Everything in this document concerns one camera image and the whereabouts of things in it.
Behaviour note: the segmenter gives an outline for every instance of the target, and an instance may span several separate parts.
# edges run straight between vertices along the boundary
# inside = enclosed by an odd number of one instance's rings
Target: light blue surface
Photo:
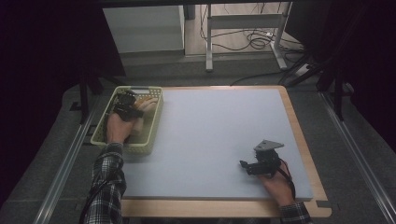
[[[256,162],[253,148],[267,139],[285,145],[276,151],[289,164],[297,198],[313,198],[278,90],[166,90],[163,99],[152,153],[125,156],[124,197],[269,198],[239,164]]]

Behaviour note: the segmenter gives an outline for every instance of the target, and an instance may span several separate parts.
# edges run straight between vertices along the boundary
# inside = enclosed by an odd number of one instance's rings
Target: person's right hand
[[[106,132],[107,142],[123,143],[125,138],[127,138],[131,133],[131,130],[134,127],[135,122],[136,119],[123,121],[120,118],[120,115],[116,113],[112,113],[111,115],[109,115],[107,120],[107,132]]]
[[[138,105],[138,110],[141,110],[145,113],[155,110],[155,106],[158,103],[158,98],[151,98],[151,99],[144,99],[139,102]],[[138,136],[143,132],[143,124],[144,124],[144,119],[143,118],[138,118],[136,123],[134,124],[134,127],[132,128],[131,135]]]
[[[287,175],[290,175],[285,162],[281,162],[280,168]],[[285,176],[280,172],[276,172],[272,178],[267,178],[264,175],[258,175],[258,178],[279,206],[286,206],[295,203],[292,197],[290,185],[288,184]]]

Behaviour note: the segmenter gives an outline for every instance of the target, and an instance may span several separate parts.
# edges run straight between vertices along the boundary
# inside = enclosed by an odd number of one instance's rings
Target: black cable
[[[232,82],[230,84],[230,86],[233,86],[235,83],[240,82],[242,80],[245,79],[249,79],[249,78],[254,78],[254,77],[262,77],[262,76],[269,76],[269,75],[276,75],[276,74],[283,74],[286,73],[279,81],[278,81],[278,85],[283,85],[283,82],[285,81],[285,79],[287,77],[289,77],[289,72],[293,69],[295,69],[296,67],[298,67],[299,65],[301,65],[303,62],[305,62],[305,60],[309,57],[309,55],[305,54],[303,55],[303,57],[301,57],[291,68],[285,70],[285,71],[280,71],[280,72],[274,72],[274,73],[264,73],[264,74],[258,74],[258,75],[254,75],[254,76],[249,76],[249,77],[241,77],[239,79],[237,79],[236,81]]]
[[[293,43],[293,44],[300,44],[300,45],[302,45],[301,42],[292,41],[292,40],[287,40],[287,39],[284,39],[284,38],[280,38],[280,40],[285,41],[285,42],[290,42],[290,43]]]
[[[257,5],[252,9],[251,13],[253,13],[254,9],[256,7],[258,7],[258,5],[259,5],[259,3],[257,3]],[[227,10],[225,4],[223,5],[223,7],[224,7],[225,11],[228,14],[230,14],[230,12]],[[265,7],[265,4],[262,5],[260,13],[263,12],[264,7]],[[200,36],[205,41],[207,41],[207,38],[206,38],[205,32],[204,32],[204,20],[205,20],[205,15],[206,15],[207,8],[208,8],[208,6],[206,6],[205,12],[204,12],[204,15],[203,15],[203,13],[202,13],[202,5],[200,5],[200,22],[201,22]],[[238,50],[246,49],[249,46],[251,46],[254,49],[264,49],[271,42],[271,39],[268,36],[257,34],[256,31],[257,32],[264,32],[264,31],[261,31],[261,30],[258,30],[258,29],[253,29],[253,30],[250,30],[250,29],[249,30],[245,30],[244,29],[244,30],[240,30],[240,31],[229,32],[229,33],[224,33],[224,34],[219,34],[219,35],[212,35],[211,37],[213,38],[213,37],[217,37],[217,36],[221,36],[221,35],[237,34],[237,33],[245,32],[245,31],[252,31],[252,33],[247,35],[248,44],[246,46],[240,48],[240,49],[231,49],[231,48],[225,47],[225,46],[220,45],[220,44],[213,44],[212,43],[212,45],[213,46],[218,46],[218,47],[221,47],[221,48],[224,48],[224,49],[228,49],[228,50],[238,51]],[[260,35],[262,37],[252,38],[254,35]]]
[[[277,84],[284,86],[286,79],[293,74],[291,71],[294,70],[296,67],[300,66],[301,64],[303,64],[309,58],[309,56],[310,56],[309,54],[305,53],[303,57],[301,57],[290,69],[288,69],[286,74],[284,74],[284,76],[277,82]]]
[[[308,52],[308,50],[306,50],[306,49],[289,49],[289,48],[284,47],[283,45],[279,45],[279,48],[282,49],[283,51],[291,52],[291,53],[305,53],[305,52]]]
[[[279,5],[277,6],[277,12],[276,12],[276,13],[279,13],[279,10],[280,10],[280,4],[282,4],[282,2],[279,2]]]
[[[288,170],[288,173],[290,174],[289,166],[286,164],[285,161],[283,161],[283,163],[285,163],[286,169]],[[280,167],[277,168],[277,171],[286,178],[286,181],[288,182],[290,189],[291,189],[291,196],[295,200],[296,199],[296,188],[294,187],[294,183],[291,179],[291,175],[286,174],[286,172],[284,172]]]
[[[254,29],[253,30],[251,30],[251,29],[243,29],[243,30],[238,30],[238,31],[232,31],[232,32],[228,32],[228,33],[212,35],[211,37],[213,38],[213,37],[218,37],[218,36],[221,36],[221,35],[233,35],[233,34],[237,34],[237,33],[244,33],[246,31],[254,31]]]
[[[117,173],[121,170],[120,167],[117,168],[112,174],[110,174],[106,180],[104,180],[99,186],[97,186],[94,189],[90,190],[90,195],[87,198],[87,201],[85,202],[84,208],[81,211],[81,214],[79,216],[79,224],[84,223],[85,216],[87,215],[88,210],[90,209],[90,206],[95,199],[95,197],[99,194],[99,192],[108,184],[110,180],[112,180],[115,176],[117,176]]]
[[[245,80],[245,79],[249,79],[249,78],[253,78],[253,77],[262,77],[262,76],[276,75],[276,74],[282,74],[282,73],[284,73],[284,72],[265,73],[265,74],[258,74],[258,75],[250,76],[250,77],[241,77],[241,78],[237,79],[236,81],[234,81],[233,83],[231,83],[230,86],[233,86],[235,83],[240,82],[240,81]]]
[[[250,12],[250,14],[252,14],[252,13],[253,13],[253,11],[254,11],[254,9],[258,8],[258,6],[259,6],[259,3],[256,3],[256,6],[254,6],[254,8],[253,8],[253,9],[251,9],[251,12]]]
[[[262,10],[260,10],[260,14],[264,12],[264,8],[265,8],[265,3],[262,3]]]

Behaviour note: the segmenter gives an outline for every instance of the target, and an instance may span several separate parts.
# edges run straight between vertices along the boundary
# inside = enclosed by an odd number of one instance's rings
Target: plastic basket
[[[157,134],[158,125],[160,122],[161,112],[163,110],[163,89],[161,87],[134,87],[134,86],[119,86],[117,87],[107,107],[100,118],[98,126],[96,127],[91,143],[103,147],[106,145],[105,127],[107,116],[113,111],[114,104],[118,101],[119,93],[132,90],[137,93],[136,100],[143,97],[158,98],[158,103],[155,110],[144,115],[144,126],[142,133],[139,136],[131,136],[124,142],[123,153],[147,155],[150,154],[154,145],[155,136]]]

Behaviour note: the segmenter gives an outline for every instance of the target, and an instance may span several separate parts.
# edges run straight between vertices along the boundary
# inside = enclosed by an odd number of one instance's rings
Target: shirt cuff
[[[280,213],[284,223],[311,223],[311,216],[305,208],[304,203],[295,203],[280,207]]]
[[[111,142],[111,143],[107,143],[105,151],[106,152],[117,152],[122,155],[122,147],[123,147],[123,143]]]

